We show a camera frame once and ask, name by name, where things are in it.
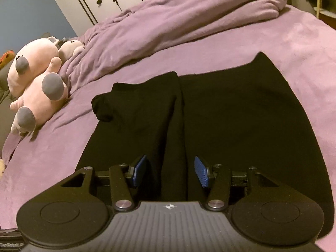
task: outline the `metal bolt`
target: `metal bolt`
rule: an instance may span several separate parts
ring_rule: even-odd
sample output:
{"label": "metal bolt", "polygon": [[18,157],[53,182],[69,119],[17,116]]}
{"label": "metal bolt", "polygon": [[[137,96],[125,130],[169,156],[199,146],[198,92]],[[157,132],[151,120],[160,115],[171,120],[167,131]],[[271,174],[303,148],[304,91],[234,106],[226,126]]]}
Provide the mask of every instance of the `metal bolt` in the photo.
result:
{"label": "metal bolt", "polygon": [[117,208],[129,208],[132,205],[132,202],[130,200],[119,200],[116,203],[116,207]]}
{"label": "metal bolt", "polygon": [[224,202],[222,200],[211,200],[208,202],[208,206],[211,208],[222,208],[224,206]]}

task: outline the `gray sofa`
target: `gray sofa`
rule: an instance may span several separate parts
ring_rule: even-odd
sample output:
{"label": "gray sofa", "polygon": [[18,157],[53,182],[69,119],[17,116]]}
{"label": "gray sofa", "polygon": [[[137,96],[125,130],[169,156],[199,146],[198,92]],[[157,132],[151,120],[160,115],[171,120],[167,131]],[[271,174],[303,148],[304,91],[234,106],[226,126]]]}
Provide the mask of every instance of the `gray sofa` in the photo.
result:
{"label": "gray sofa", "polygon": [[7,83],[7,75],[11,64],[12,61],[0,70],[0,157],[15,116],[15,113],[9,109],[9,105],[15,100],[9,92]]}

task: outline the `black pants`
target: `black pants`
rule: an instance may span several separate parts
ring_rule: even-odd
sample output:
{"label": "black pants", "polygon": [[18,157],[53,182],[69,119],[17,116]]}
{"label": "black pants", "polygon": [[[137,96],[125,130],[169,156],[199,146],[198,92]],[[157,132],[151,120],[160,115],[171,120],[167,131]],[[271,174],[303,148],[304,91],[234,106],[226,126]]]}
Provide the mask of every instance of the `black pants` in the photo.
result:
{"label": "black pants", "polygon": [[[329,177],[309,120],[263,54],[249,64],[201,75],[170,72],[142,84],[116,83],[92,100],[100,120],[77,169],[106,171],[146,154],[140,200],[206,199],[194,157],[235,171],[256,166],[316,201],[331,229]],[[108,200],[110,193],[106,190]]]}

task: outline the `purple blanket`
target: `purple blanket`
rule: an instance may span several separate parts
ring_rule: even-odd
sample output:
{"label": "purple blanket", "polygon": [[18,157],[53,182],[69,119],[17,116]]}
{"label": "purple blanket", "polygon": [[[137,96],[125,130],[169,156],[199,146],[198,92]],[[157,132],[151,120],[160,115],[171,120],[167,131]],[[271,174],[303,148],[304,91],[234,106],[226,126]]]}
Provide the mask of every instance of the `purple blanket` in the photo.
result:
{"label": "purple blanket", "polygon": [[[89,29],[80,37],[85,51],[60,71],[71,101],[39,132],[19,144],[10,135],[4,145],[2,158],[10,162],[0,181],[1,227],[16,227],[23,203],[74,172],[97,125],[95,95],[115,82],[144,82],[168,71],[184,75],[239,66],[259,51],[275,63],[306,110],[335,194],[336,31],[285,3],[148,0]],[[335,235],[319,245],[333,251]]]}

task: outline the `orange plush toy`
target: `orange plush toy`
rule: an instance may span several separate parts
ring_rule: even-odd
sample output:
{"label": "orange plush toy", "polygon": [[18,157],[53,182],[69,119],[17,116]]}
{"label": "orange plush toy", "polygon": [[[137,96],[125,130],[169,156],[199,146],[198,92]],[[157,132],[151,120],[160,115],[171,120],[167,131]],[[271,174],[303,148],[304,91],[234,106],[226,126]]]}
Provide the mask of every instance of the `orange plush toy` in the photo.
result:
{"label": "orange plush toy", "polygon": [[0,70],[6,66],[12,59],[14,59],[15,53],[13,50],[7,51],[2,55],[0,59]]}

